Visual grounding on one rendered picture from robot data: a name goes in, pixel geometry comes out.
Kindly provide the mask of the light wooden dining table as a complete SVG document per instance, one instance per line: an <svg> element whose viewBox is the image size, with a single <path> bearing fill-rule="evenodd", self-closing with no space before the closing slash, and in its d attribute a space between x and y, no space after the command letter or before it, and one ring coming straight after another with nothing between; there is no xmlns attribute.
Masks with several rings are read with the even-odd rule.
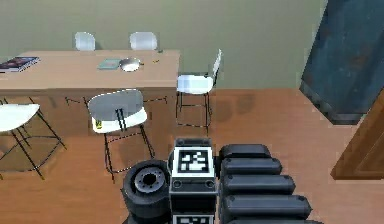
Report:
<svg viewBox="0 0 384 224"><path fill-rule="evenodd" d="M0 73L0 100L26 104L33 100L56 131L64 136L88 135L89 117L83 105L65 105L65 97L91 98L100 93L138 89L144 102L167 98L176 91L180 53L177 50L29 51L40 61L21 72ZM143 65L134 72L99 70L105 59L134 57Z"/></svg>

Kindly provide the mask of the dark book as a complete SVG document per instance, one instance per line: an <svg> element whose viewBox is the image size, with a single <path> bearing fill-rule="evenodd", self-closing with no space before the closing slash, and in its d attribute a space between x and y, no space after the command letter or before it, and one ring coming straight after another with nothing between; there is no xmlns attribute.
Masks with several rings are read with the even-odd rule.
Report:
<svg viewBox="0 0 384 224"><path fill-rule="evenodd" d="M25 57L19 56L14 57L6 62L0 63L0 72L20 72L33 64L36 64L40 61L39 57Z"/></svg>

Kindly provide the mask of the pale green flat book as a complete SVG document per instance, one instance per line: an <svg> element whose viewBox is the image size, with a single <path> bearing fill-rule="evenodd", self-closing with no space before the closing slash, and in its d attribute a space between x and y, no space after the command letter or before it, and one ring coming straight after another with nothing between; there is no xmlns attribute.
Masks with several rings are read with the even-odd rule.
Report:
<svg viewBox="0 0 384 224"><path fill-rule="evenodd" d="M119 59L105 59L99 65L99 70L116 70L120 65Z"/></svg>

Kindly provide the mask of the brown wooden door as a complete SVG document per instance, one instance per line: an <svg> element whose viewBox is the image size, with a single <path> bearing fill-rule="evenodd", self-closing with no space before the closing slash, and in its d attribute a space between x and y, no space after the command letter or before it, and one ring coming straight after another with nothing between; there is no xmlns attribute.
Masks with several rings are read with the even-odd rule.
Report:
<svg viewBox="0 0 384 224"><path fill-rule="evenodd" d="M332 169L334 180L384 179L384 89Z"/></svg>

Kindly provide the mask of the silver round bowl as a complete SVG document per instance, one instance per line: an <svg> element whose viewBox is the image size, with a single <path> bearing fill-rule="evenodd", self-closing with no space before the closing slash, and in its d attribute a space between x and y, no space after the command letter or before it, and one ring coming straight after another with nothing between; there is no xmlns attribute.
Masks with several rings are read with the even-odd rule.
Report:
<svg viewBox="0 0 384 224"><path fill-rule="evenodd" d="M138 70L142 65L143 62L140 59L134 57L125 58L119 62L120 69L125 72L134 72Z"/></svg>

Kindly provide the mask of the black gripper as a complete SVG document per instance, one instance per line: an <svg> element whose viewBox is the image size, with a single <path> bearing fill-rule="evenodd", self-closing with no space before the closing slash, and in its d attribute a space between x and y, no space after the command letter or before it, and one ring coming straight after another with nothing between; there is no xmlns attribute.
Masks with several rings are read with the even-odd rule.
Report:
<svg viewBox="0 0 384 224"><path fill-rule="evenodd" d="M129 211L124 224L166 224L171 218L167 163L146 160L123 179L122 196Z"/></svg>

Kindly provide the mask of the white chair black legs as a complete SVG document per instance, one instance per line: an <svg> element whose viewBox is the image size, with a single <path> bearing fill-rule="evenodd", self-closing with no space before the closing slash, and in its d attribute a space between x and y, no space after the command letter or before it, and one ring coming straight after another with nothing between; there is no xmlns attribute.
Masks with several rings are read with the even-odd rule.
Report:
<svg viewBox="0 0 384 224"><path fill-rule="evenodd" d="M27 152L27 149L24 147L24 145L31 147L28 140L36 137L34 135L30 135L25 129L25 125L35 116L37 116L51 132L51 135L41 135L41 138L56 140L56 144L40 164L36 164L34 162L30 154ZM50 159L59 145L61 145L64 149L67 149L66 145L62 141L62 138L44 118L44 115L40 110L40 105L35 103L33 100L31 100L29 104L11 104L5 98L0 100L0 133L10 133L15 140L15 144L0 156L0 161L2 161L16 148L20 148L31 165L31 168L24 169L24 172L35 171L42 180L44 180L44 176L41 173L40 168Z"/></svg>
<svg viewBox="0 0 384 224"><path fill-rule="evenodd" d="M157 37L153 32L135 32L129 37L133 50L155 50L158 46Z"/></svg>
<svg viewBox="0 0 384 224"><path fill-rule="evenodd" d="M220 71L220 65L222 62L223 51L218 50L215 62L213 63L212 72L206 73L192 73L182 74L180 73L177 77L177 88L176 88L176 104L175 104L175 115L178 115L183 107L203 107L205 109L205 124L188 124L180 123L176 121L179 126L187 127L198 127L204 128L206 133L209 133L209 126L211 124L212 108L210 103L210 92L217 85L217 78ZM183 95L202 95L204 97L203 104L184 104Z"/></svg>
<svg viewBox="0 0 384 224"><path fill-rule="evenodd" d="M94 51L96 49L94 36L88 32L77 32L75 34L75 47L79 51Z"/></svg>
<svg viewBox="0 0 384 224"><path fill-rule="evenodd" d="M88 101L87 108L91 117L92 130L96 134L103 135L105 168L111 175L112 182L115 182L116 174L129 170L129 167L120 170L113 168L110 143L140 135L148 147L150 158L155 158L155 150L144 129L148 115L140 90L124 89L96 95ZM123 133L132 127L138 127L140 131L117 138L110 137L113 132Z"/></svg>

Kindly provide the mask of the dark blue cabinet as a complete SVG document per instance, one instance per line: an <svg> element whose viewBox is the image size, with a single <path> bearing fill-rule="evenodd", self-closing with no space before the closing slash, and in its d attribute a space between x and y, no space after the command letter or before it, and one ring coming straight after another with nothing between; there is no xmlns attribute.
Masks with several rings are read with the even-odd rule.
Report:
<svg viewBox="0 0 384 224"><path fill-rule="evenodd" d="M328 0L301 92L334 125L355 125L384 88L384 0Z"/></svg>

